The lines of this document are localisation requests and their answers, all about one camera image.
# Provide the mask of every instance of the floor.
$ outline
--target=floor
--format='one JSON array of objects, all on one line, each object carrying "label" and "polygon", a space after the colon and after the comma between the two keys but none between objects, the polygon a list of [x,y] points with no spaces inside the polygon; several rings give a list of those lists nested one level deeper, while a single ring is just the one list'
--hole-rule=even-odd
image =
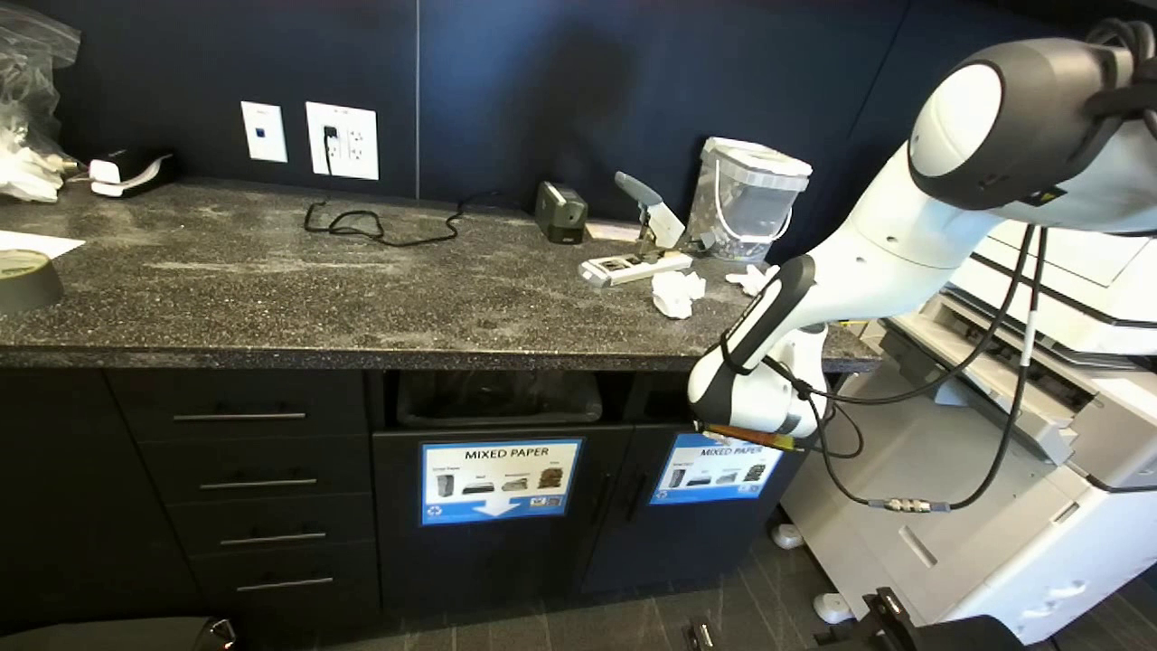
[{"label": "floor", "polygon": [[[802,651],[821,620],[811,596],[829,579],[805,551],[759,539],[743,564],[713,591],[530,611],[488,623],[445,623],[326,651],[690,651],[688,625],[708,616],[718,651]],[[1157,651],[1157,579],[1137,579],[1034,651]]]}]

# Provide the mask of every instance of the wall outlet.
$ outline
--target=wall outlet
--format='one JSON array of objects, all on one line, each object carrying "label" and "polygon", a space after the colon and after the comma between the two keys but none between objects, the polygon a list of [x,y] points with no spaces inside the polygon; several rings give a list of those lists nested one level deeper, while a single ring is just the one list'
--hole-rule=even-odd
[{"label": "wall outlet", "polygon": [[322,176],[376,182],[376,112],[351,106],[303,100],[309,162]]},{"label": "wall outlet", "polygon": [[288,162],[282,106],[242,100],[250,160]]}]

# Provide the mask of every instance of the backsplash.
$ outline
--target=backsplash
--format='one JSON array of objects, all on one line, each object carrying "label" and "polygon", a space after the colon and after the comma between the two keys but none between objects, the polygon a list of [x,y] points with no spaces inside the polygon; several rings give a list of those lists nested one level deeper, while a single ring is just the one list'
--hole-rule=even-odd
[{"label": "backsplash", "polygon": [[[814,162],[774,251],[829,236],[967,51],[1044,18],[985,0],[33,0],[81,34],[63,145],[173,145],[194,176],[529,211],[538,176],[631,216],[627,171],[680,213],[708,135]],[[284,112],[250,162],[237,100]],[[303,100],[376,107],[378,182],[309,175]]]}]

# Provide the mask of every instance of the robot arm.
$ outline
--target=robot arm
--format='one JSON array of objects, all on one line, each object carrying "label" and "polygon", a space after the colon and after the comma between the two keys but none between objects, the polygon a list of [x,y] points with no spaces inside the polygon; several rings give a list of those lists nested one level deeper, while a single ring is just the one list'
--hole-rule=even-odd
[{"label": "robot arm", "polygon": [[1157,228],[1157,141],[1141,124],[1153,97],[1137,75],[1148,57],[1153,39],[1144,51],[1019,39],[953,68],[846,226],[783,260],[694,364],[697,424],[814,434],[825,400],[805,387],[825,387],[825,322],[921,307],[997,219]]}]

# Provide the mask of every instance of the granite countertop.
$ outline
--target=granite countertop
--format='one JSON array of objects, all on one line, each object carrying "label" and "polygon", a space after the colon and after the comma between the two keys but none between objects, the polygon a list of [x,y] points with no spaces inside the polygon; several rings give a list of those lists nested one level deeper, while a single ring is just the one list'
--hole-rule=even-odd
[{"label": "granite countertop", "polygon": [[[63,301],[0,315],[0,364],[690,369],[748,304],[708,282],[694,320],[668,322],[649,282],[597,293],[579,279],[579,260],[625,241],[553,247],[529,216],[466,213],[454,241],[385,251],[306,236],[309,199],[167,186],[122,204],[69,189],[59,206],[0,206],[0,230],[81,239],[53,265]],[[436,236],[449,216],[376,211],[398,239]],[[831,328],[825,359],[858,373],[876,356]]]}]

